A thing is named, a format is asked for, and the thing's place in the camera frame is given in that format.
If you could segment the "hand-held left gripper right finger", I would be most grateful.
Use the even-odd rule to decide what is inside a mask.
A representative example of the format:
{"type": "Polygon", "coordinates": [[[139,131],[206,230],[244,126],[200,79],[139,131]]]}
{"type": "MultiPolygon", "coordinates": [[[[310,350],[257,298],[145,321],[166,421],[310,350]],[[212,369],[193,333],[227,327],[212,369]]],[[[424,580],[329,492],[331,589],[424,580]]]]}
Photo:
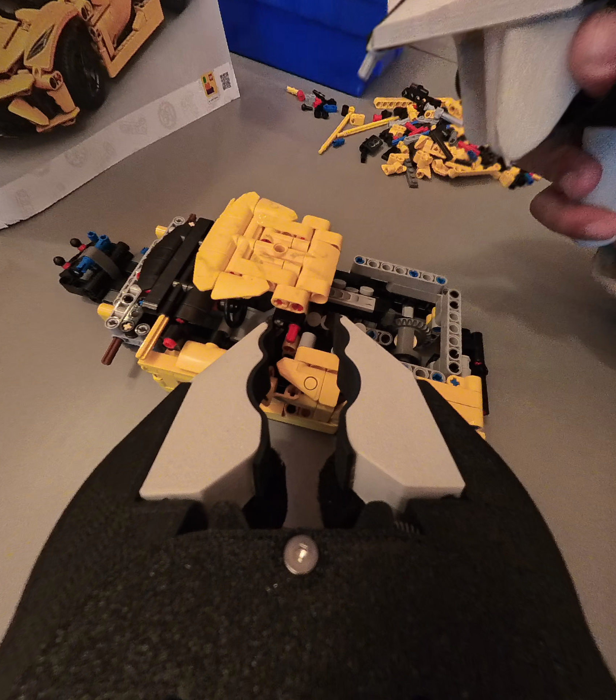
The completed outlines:
{"type": "Polygon", "coordinates": [[[366,503],[403,513],[411,501],[458,500],[464,481],[417,381],[347,318],[335,318],[338,389],[346,405],[330,458],[330,520],[366,503]]]}

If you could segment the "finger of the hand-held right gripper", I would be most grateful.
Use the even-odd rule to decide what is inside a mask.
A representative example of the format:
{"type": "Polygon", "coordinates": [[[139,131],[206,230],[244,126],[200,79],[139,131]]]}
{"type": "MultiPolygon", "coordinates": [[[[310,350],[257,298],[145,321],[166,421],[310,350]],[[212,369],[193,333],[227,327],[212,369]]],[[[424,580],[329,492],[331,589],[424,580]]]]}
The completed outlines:
{"type": "Polygon", "coordinates": [[[582,1],[402,1],[372,31],[369,50],[385,50],[495,24],[573,10],[582,1]]]}

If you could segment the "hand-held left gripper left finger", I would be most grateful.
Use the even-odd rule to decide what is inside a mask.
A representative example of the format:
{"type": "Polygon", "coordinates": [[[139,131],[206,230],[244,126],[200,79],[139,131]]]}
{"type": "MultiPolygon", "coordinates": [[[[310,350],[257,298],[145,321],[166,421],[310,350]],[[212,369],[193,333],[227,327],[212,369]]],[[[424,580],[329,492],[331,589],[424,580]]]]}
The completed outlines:
{"type": "Polygon", "coordinates": [[[206,508],[240,506],[249,521],[283,520],[283,463],[271,448],[260,408],[269,389],[261,323],[190,383],[139,495],[206,508]]]}

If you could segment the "yellow toy fender subassembly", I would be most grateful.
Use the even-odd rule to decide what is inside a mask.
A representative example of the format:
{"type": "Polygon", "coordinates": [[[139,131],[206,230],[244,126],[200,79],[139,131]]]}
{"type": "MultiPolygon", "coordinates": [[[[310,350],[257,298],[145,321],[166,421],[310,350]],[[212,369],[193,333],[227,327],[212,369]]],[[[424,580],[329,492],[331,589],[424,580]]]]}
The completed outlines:
{"type": "Polygon", "coordinates": [[[335,434],[346,405],[338,387],[339,358],[300,346],[269,369],[270,387],[260,408],[269,419],[312,431],[335,434]]]}

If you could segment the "yellow toy car chassis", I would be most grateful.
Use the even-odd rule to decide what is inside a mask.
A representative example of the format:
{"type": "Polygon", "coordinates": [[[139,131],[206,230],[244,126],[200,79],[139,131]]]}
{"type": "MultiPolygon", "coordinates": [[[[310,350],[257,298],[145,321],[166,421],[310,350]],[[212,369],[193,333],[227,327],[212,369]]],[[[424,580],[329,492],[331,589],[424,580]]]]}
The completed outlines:
{"type": "Polygon", "coordinates": [[[339,271],[342,243],[329,220],[298,218],[248,192],[216,220],[192,214],[158,226],[138,255],[89,232],[70,240],[70,258],[53,263],[67,292],[98,304],[111,333],[102,363],[126,345],[166,391],[190,383],[264,322],[278,335],[269,368],[300,346],[334,353],[330,321],[344,316],[484,437],[484,341],[463,325],[461,293],[444,275],[369,256],[339,271]]]}

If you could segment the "grey desk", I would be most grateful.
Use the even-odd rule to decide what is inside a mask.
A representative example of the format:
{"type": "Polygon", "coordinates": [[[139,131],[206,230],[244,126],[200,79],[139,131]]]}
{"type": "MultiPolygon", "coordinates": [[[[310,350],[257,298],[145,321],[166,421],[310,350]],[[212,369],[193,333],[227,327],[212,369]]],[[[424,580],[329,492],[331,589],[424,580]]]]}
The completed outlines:
{"type": "Polygon", "coordinates": [[[72,237],[139,248],[175,215],[216,216],[249,190],[332,221],[342,267],[366,254],[448,276],[484,335],[488,441],[548,522],[616,678],[616,302],[588,250],[530,214],[546,182],[439,179],[417,190],[360,164],[286,86],[234,55],[240,98],[0,234],[0,642],[36,557],[92,469],[164,397],[52,263],[72,237]]]}

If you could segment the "person's right hand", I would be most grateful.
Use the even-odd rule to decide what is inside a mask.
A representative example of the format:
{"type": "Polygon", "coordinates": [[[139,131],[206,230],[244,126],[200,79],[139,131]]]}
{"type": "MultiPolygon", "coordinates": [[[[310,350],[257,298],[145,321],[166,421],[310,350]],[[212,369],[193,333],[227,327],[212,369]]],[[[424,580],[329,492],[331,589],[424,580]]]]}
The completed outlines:
{"type": "MultiPolygon", "coordinates": [[[[582,92],[605,96],[616,83],[616,10],[600,10],[579,26],[568,65],[582,92]]],[[[602,177],[602,166],[581,147],[571,127],[561,127],[519,160],[519,166],[549,182],[530,204],[547,229],[574,240],[604,241],[616,236],[616,213],[584,203],[602,177]]]]}

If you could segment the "pile of small toy pieces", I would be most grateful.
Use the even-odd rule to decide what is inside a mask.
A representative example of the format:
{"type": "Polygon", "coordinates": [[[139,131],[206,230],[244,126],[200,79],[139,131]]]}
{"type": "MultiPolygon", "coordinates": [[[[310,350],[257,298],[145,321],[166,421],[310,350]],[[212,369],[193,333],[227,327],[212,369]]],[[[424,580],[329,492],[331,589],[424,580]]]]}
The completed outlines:
{"type": "Polygon", "coordinates": [[[463,126],[461,100],[434,97],[423,85],[411,84],[400,97],[377,97],[371,121],[364,113],[319,90],[304,92],[287,86],[302,111],[316,119],[339,115],[337,128],[321,145],[320,154],[345,145],[352,136],[364,135],[359,144],[360,162],[381,157],[382,172],[389,177],[403,175],[410,188],[433,176],[446,180],[489,177],[508,190],[533,185],[536,173],[507,164],[488,145],[469,141],[463,126]]]}

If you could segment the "blue plastic bin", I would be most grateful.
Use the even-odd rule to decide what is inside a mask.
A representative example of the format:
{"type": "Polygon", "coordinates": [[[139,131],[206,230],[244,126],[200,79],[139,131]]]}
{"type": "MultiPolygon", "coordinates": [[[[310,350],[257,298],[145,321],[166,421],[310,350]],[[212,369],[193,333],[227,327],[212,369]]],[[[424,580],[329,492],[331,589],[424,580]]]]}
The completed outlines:
{"type": "Polygon", "coordinates": [[[360,97],[398,60],[387,50],[367,79],[358,70],[387,1],[219,1],[228,48],[290,74],[360,97]]]}

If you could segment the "toy car instruction booklet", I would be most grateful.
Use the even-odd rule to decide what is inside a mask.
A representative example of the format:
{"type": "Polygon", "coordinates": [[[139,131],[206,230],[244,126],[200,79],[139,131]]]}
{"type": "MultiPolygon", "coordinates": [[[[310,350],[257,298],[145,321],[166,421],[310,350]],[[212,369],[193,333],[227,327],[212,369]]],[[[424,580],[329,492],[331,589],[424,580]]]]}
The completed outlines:
{"type": "Polygon", "coordinates": [[[48,133],[0,136],[0,230],[239,98],[217,1],[191,1],[148,44],[93,113],[48,133]]]}

